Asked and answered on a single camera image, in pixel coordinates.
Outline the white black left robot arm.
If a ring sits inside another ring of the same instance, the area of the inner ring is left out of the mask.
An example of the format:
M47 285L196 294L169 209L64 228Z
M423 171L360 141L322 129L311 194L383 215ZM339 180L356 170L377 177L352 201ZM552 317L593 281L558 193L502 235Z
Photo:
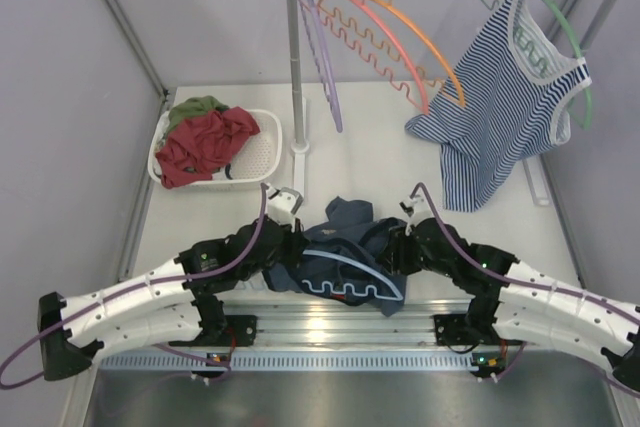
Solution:
M212 346L229 333L218 294L277 264L295 266L309 242L300 224L266 218L204 240L161 266L91 294L39 300L44 378L58 381L122 351L159 343Z

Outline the light blue hanger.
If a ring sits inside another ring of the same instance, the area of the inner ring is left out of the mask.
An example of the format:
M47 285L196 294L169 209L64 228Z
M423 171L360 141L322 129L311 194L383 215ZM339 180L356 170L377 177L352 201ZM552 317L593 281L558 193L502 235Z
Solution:
M302 252L304 256L318 257L329 259L333 261L337 261L343 264L347 264L355 269L368 274L370 277L376 279L382 285L384 285L390 292L389 295L382 295L379 293L378 288L374 284L367 284L364 286L363 290L359 292L356 286L353 283L343 282L341 288L337 288L335 284L331 281L325 280L321 282L319 288L315 288L309 279L303 279L302 283L309 289L311 293L314 294L324 294L329 293L331 295L348 295L352 294L358 298L365 298L368 296L373 296L375 299L383 300L383 301L391 301L391 302L402 302L404 300L404 295L398 289L398 287L387 277L385 277L382 273L374 270L372 267L354 260L352 258L326 252L319 251L313 249L307 249Z

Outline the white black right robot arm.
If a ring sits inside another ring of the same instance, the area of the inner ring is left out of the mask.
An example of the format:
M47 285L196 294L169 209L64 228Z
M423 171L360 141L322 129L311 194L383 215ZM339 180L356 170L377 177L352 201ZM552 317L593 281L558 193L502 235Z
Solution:
M469 294L464 325L476 343L533 344L582 359L639 394L639 308L544 274L499 248L468 243L430 218L395 227L376 260L394 273L430 271Z

